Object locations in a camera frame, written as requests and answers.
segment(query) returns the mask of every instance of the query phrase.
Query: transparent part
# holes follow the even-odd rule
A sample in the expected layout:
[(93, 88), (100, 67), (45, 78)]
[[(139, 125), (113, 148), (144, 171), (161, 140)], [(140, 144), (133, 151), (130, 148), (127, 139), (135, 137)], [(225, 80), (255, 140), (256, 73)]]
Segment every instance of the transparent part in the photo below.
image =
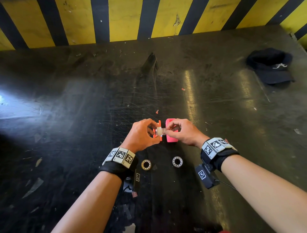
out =
[(157, 127), (156, 136), (166, 135), (166, 128)]

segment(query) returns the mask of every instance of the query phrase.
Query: black cap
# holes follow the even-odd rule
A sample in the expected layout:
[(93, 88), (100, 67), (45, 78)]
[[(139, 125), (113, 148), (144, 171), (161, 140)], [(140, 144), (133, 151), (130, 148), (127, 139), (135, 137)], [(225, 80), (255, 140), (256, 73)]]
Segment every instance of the black cap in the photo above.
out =
[(253, 68), (260, 80), (267, 84), (294, 81), (287, 71), (292, 55), (283, 51), (267, 48), (253, 51), (246, 59), (246, 64)]

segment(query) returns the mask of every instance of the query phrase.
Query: pink block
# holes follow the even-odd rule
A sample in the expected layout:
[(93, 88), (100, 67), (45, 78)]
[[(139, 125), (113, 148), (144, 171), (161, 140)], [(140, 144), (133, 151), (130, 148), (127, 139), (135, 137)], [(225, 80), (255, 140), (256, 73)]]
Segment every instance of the pink block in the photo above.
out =
[[(168, 118), (168, 119), (166, 119), (165, 126), (167, 126), (172, 120), (175, 120), (175, 119), (176, 118)], [(166, 140), (167, 140), (167, 142), (178, 142), (178, 139), (170, 137), (168, 135), (166, 135)]]

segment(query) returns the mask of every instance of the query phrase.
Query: forearm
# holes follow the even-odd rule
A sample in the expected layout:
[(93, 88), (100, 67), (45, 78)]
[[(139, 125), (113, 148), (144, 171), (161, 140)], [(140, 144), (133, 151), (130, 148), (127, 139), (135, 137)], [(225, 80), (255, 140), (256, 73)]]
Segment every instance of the forearm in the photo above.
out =
[(249, 160), (233, 155), (222, 172), (276, 232), (307, 231), (307, 193)]
[(52, 233), (103, 232), (121, 183), (118, 176), (100, 172), (58, 222)]

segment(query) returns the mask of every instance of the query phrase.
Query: metal ring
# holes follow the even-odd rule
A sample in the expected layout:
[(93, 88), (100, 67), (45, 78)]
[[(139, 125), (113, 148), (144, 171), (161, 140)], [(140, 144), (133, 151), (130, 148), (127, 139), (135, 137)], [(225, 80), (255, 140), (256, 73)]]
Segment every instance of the metal ring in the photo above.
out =
[[(176, 159), (180, 160), (180, 164), (176, 164), (176, 163), (175, 163), (175, 160), (176, 160)], [(180, 158), (179, 156), (176, 156), (176, 157), (173, 158), (173, 165), (174, 165), (175, 167), (179, 168), (179, 167), (182, 166), (182, 164), (183, 164), (182, 158)]]
[[(149, 166), (147, 168), (144, 167), (144, 163), (146, 163), (146, 162), (149, 164)], [(149, 170), (151, 168), (151, 162), (148, 159), (145, 159), (145, 160), (142, 161), (141, 166), (142, 166), (143, 170), (147, 171), (147, 170)]]

